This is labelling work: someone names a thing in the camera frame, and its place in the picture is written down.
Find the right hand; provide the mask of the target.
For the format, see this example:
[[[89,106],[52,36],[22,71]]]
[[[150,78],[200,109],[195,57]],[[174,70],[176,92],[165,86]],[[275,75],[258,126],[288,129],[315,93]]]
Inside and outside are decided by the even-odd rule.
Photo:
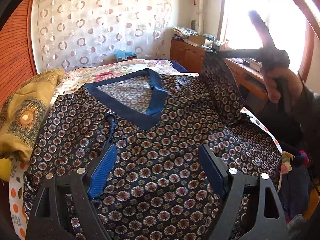
[[[270,71],[262,69],[261,73],[271,102],[279,102],[281,91],[284,90],[283,85],[286,85],[291,105],[295,104],[303,90],[303,83],[297,74],[283,67],[276,67]]]

